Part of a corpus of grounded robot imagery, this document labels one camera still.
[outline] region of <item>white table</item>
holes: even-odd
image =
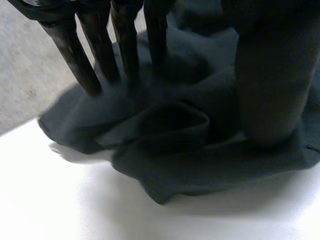
[[[320,240],[320,165],[160,206],[110,155],[58,146],[36,120],[0,137],[0,240]]]

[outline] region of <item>dark gray cloth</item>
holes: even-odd
[[[239,36],[210,17],[221,10],[218,1],[178,1],[168,16],[168,58],[157,74],[143,32],[141,84],[132,94],[114,46],[123,84],[108,86],[99,75],[103,95],[95,98],[73,87],[40,116],[40,127],[53,141],[84,154],[115,149],[112,166],[137,179],[159,204],[176,194],[212,193],[313,167],[320,160],[320,65],[312,69],[302,120],[290,139],[273,148],[254,147],[240,123]]]

